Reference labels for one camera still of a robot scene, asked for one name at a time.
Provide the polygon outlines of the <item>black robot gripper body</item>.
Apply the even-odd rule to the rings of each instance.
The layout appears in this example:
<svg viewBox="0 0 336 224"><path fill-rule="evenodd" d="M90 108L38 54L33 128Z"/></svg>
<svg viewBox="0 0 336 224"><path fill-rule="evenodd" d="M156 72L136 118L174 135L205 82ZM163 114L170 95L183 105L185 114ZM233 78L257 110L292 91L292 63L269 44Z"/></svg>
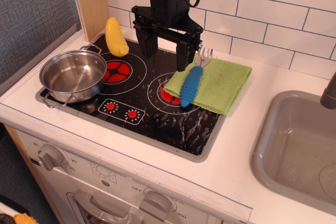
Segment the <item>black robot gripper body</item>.
<svg viewBox="0 0 336 224"><path fill-rule="evenodd" d="M151 6L134 6L134 28L151 29L158 38L178 43L184 41L192 44L195 51L201 46L203 28L189 17L192 5L190 0L150 0Z"/></svg>

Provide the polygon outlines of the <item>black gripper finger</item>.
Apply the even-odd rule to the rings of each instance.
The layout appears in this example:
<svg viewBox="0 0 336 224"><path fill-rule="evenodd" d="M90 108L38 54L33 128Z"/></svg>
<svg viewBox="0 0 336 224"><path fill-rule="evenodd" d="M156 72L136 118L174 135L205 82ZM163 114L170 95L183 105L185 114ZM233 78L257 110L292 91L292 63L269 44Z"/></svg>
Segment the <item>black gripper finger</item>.
<svg viewBox="0 0 336 224"><path fill-rule="evenodd" d="M177 71L182 72L193 61L195 47L187 42L180 41L176 45Z"/></svg>
<svg viewBox="0 0 336 224"><path fill-rule="evenodd" d="M136 37L140 45L142 54L146 58L154 56L158 50L158 37L153 33L151 29L141 30L136 29Z"/></svg>

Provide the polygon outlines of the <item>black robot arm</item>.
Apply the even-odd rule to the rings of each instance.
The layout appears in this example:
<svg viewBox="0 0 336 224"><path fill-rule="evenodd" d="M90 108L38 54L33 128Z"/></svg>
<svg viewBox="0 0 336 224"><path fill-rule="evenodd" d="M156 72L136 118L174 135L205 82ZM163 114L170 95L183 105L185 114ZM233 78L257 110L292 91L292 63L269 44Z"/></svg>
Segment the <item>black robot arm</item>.
<svg viewBox="0 0 336 224"><path fill-rule="evenodd" d="M150 0L150 6L134 6L133 22L141 51L146 58L158 50L158 38L176 44L177 70L184 71L201 47L203 27L189 16L200 0Z"/></svg>

